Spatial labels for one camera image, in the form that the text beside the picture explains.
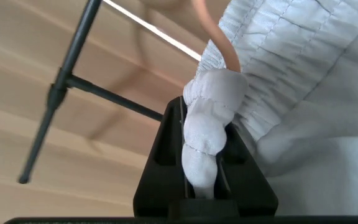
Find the black pole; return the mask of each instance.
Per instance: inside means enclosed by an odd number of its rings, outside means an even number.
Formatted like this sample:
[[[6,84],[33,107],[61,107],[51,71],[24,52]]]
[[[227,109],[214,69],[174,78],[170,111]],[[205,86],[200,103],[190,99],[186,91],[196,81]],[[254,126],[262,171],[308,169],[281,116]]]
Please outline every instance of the black pole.
[[[100,4],[101,0],[89,0],[86,3],[80,22],[78,23],[75,34],[71,40],[70,47],[63,61],[63,65],[59,70],[59,73],[55,79],[55,83],[52,84],[49,89],[47,109],[45,111],[44,117],[42,118],[37,135],[34,139],[22,175],[19,178],[19,183],[21,184],[26,184],[30,180],[33,166],[37,160],[42,143],[45,139],[45,135],[48,132],[53,115],[66,96],[67,79],[71,76],[75,63],[78,59],[78,56],[80,55],[82,46],[85,43],[86,36],[88,35],[94,18],[98,13]]]
[[[96,96],[100,96],[106,100],[112,101],[113,103],[117,103],[118,105],[126,107],[126,108],[133,110],[135,112],[138,112],[142,115],[148,116],[149,118],[152,118],[156,121],[162,120],[162,114],[160,114],[154,110],[148,109],[148,108],[146,108],[140,104],[137,104],[131,100],[128,100],[120,95],[117,95],[115,93],[107,91],[104,88],[94,85],[91,82],[84,80],[80,77],[76,77],[76,76],[72,75],[67,80],[67,84],[70,87],[79,88],[83,91],[93,93]]]

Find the wooden surface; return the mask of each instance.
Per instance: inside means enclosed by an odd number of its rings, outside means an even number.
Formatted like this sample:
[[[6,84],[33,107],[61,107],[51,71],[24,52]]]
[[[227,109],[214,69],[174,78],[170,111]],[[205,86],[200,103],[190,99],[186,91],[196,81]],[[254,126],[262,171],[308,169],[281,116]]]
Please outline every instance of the wooden surface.
[[[132,216],[159,123],[80,90],[55,115],[30,184],[17,184],[49,84],[85,0],[0,0],[0,223],[19,216]],[[116,0],[199,54],[190,1]],[[228,0],[209,1],[218,21]],[[105,3],[75,75],[163,113],[198,62]]]

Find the white light strip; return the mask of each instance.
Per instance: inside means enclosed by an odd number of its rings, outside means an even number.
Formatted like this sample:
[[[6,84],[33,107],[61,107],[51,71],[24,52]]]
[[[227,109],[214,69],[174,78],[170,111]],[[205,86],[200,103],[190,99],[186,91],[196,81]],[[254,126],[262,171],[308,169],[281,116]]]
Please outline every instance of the white light strip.
[[[103,0],[105,3],[107,3],[108,5],[110,5],[111,7],[117,9],[118,11],[120,11],[121,13],[123,13],[124,15],[126,15],[127,17],[133,19],[135,22],[139,23],[140,25],[144,26],[146,29],[148,29],[149,31],[153,32],[154,34],[158,35],[159,37],[161,37],[162,39],[166,40],[168,43],[174,45],[175,47],[177,47],[178,49],[180,49],[181,51],[183,51],[184,53],[188,54],[190,57],[196,59],[197,61],[201,60],[201,55],[198,54],[197,52],[195,52],[194,50],[191,50],[190,48],[188,48],[187,46],[185,46],[184,44],[182,44],[181,42],[175,40],[174,38],[168,36],[167,34],[164,34],[163,32],[161,32],[160,30],[158,30],[155,26],[153,26],[152,24],[149,24],[148,22],[144,21],[143,19],[133,15],[132,13],[130,13],[128,10],[124,9],[123,7],[117,5],[116,3],[110,1],[110,0]]]

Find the brown cord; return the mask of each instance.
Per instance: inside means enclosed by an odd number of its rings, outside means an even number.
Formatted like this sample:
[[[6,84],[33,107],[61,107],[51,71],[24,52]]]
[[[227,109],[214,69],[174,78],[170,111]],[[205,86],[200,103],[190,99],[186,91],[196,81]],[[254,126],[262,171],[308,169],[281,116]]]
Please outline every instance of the brown cord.
[[[191,0],[203,29],[209,34],[212,42],[221,52],[226,68],[235,72],[241,72],[239,58],[229,39],[224,35],[218,25],[209,15],[205,0]]]

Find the black metal rod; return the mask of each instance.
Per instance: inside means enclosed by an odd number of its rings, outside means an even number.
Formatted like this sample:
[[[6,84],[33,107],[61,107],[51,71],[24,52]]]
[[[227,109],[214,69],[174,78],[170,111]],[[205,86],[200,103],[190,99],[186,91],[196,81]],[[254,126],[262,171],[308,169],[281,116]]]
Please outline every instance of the black metal rod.
[[[31,151],[27,158],[19,183],[26,184],[30,180],[30,175],[34,164],[38,158],[42,143],[48,133],[48,128],[52,122],[55,111],[63,102],[67,92],[67,79],[71,76],[75,63],[80,55],[86,36],[91,29],[94,18],[98,12],[101,0],[89,0],[86,3],[81,19],[76,28],[75,34],[71,40],[63,65],[56,77],[55,83],[51,85],[48,93],[47,109],[42,118],[40,128],[34,139]]]
[[[80,90],[93,93],[96,96],[100,96],[106,100],[113,102],[113,103],[117,103],[118,105],[121,105],[125,108],[128,108],[130,110],[138,112],[142,115],[148,116],[149,118],[152,118],[156,121],[162,120],[162,114],[160,114],[152,109],[148,109],[148,108],[146,108],[140,104],[137,104],[131,100],[128,100],[120,95],[117,95],[117,94],[112,93],[108,90],[105,90],[104,88],[94,85],[93,83],[91,83],[87,80],[84,80],[80,77],[76,77],[74,75],[71,76],[67,80],[67,84],[70,87],[79,88]]]

